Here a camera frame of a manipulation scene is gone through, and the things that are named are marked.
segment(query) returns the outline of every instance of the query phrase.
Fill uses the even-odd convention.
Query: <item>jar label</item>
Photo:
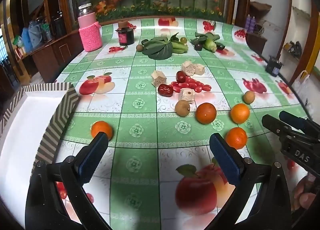
[[[127,43],[127,35],[126,34],[118,33],[118,36],[119,36],[120,43]]]

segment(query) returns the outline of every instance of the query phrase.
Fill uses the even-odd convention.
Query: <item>jar lid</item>
[[[127,21],[118,22],[119,29],[127,28],[129,26]]]
[[[78,7],[79,10],[83,9],[83,8],[87,8],[87,7],[90,7],[91,6],[91,3],[86,3],[86,4],[83,4],[81,6]]]

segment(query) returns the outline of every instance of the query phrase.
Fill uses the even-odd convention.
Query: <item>dark jar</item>
[[[119,44],[121,46],[128,46],[134,43],[133,29],[129,28],[128,22],[118,22],[119,28],[117,29]]]

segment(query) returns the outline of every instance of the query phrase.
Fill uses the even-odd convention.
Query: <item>plastic bag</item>
[[[296,91],[296,93],[300,97],[303,104],[306,104],[306,101],[307,101],[309,77],[310,75],[308,74],[308,72],[304,70],[300,73],[300,75],[296,78],[296,80],[292,84],[292,88]]]

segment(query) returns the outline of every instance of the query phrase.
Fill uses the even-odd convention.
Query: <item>blue gripper pad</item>
[[[209,145],[210,150],[219,163],[228,182],[234,186],[237,186],[240,183],[242,171],[234,161],[232,155],[239,155],[239,157],[242,159],[241,155],[236,151],[235,148],[231,148],[219,133],[214,133],[211,135]]]
[[[105,133],[99,132],[92,142],[88,146],[85,146],[89,148],[89,151],[78,169],[78,182],[80,184],[89,183],[108,148],[108,144],[108,136]]]

